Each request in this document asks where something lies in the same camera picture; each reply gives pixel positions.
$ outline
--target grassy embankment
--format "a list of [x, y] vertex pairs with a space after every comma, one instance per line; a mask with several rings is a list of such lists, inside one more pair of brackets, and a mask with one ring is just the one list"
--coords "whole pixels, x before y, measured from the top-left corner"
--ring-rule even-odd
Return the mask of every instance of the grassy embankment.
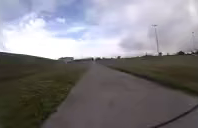
[[198, 95], [198, 56], [137, 57], [99, 62], [167, 87]]
[[0, 128], [38, 128], [87, 65], [0, 53]]

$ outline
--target sky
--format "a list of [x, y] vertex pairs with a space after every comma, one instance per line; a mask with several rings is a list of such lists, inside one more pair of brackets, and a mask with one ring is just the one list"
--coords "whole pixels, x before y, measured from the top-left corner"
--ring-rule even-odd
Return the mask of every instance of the sky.
[[0, 0], [0, 51], [57, 59], [198, 48], [198, 0]]

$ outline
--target light pole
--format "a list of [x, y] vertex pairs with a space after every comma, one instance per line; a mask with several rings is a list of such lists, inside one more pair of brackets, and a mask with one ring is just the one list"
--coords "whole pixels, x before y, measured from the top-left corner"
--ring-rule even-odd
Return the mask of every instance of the light pole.
[[156, 43], [157, 43], [157, 54], [160, 54], [160, 49], [159, 49], [159, 40], [158, 40], [158, 35], [157, 35], [157, 26], [156, 24], [152, 25], [152, 27], [154, 27], [154, 32], [155, 32], [155, 36], [156, 36]]
[[192, 51], [195, 51], [195, 32], [192, 32]]

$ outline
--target paved path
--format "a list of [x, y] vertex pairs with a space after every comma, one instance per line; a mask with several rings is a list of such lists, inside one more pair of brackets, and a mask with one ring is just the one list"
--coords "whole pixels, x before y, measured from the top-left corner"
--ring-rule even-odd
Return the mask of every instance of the paved path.
[[[198, 104], [198, 97], [93, 64], [43, 128], [150, 128]], [[164, 128], [198, 128], [198, 110]]]

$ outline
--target tree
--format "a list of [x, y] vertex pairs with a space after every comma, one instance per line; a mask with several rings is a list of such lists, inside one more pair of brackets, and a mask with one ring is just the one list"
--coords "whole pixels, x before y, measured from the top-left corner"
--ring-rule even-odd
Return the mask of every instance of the tree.
[[185, 52], [179, 51], [179, 52], [177, 53], [177, 55], [185, 55]]

